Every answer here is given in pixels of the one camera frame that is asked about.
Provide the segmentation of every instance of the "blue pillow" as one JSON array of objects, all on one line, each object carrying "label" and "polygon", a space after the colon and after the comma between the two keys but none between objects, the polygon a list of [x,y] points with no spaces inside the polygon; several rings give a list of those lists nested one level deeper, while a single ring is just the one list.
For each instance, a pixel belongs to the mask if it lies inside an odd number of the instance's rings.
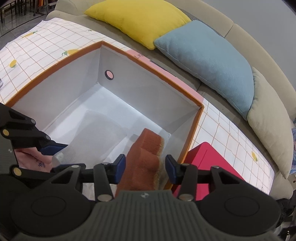
[{"label": "blue pillow", "polygon": [[293,174],[296,172],[296,127],[292,129],[292,134],[293,134],[293,141],[294,141],[294,152],[293,152],[293,161],[292,161],[290,174]]},{"label": "blue pillow", "polygon": [[223,37],[192,21],[154,41],[180,68],[222,95],[247,120],[254,80],[247,60]]}]

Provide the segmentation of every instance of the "beige pillow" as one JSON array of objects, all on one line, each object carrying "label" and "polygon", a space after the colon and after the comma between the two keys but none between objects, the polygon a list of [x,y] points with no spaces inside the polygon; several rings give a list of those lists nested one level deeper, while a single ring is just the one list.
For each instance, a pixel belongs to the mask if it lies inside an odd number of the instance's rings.
[{"label": "beige pillow", "polygon": [[247,120],[285,179],[293,160],[291,122],[284,104],[264,76],[252,67],[254,98]]}]

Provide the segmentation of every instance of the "pink cloth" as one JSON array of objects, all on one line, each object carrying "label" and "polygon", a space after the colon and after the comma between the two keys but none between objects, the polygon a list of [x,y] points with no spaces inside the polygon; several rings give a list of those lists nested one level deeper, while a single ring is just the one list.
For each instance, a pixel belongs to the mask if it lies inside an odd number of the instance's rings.
[{"label": "pink cloth", "polygon": [[15,155],[21,168],[40,172],[52,169],[52,156],[42,155],[36,147],[15,149]]}]

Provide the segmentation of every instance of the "sofa armrest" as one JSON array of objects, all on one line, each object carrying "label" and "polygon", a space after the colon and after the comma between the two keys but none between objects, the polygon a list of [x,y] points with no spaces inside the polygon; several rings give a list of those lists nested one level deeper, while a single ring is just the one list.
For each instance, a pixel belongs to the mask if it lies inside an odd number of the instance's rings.
[{"label": "sofa armrest", "polygon": [[290,199],[293,195],[293,191],[290,181],[285,179],[280,172],[276,173],[269,195],[275,200],[281,198]]},{"label": "sofa armrest", "polygon": [[102,2],[103,0],[58,0],[55,10],[72,15],[83,15],[92,5]]}]

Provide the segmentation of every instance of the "red box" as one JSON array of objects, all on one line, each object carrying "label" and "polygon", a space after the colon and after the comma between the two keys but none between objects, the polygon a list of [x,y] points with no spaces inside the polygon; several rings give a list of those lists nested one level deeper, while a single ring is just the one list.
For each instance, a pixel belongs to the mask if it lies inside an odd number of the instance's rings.
[{"label": "red box", "polygon": [[[197,166],[199,170],[210,170],[212,166],[220,166],[243,180],[236,170],[207,142],[203,142],[190,150],[184,163],[193,164]],[[173,186],[172,192],[175,197],[178,195],[179,189],[180,186]],[[196,201],[202,200],[208,194],[208,184],[197,184]]]}]

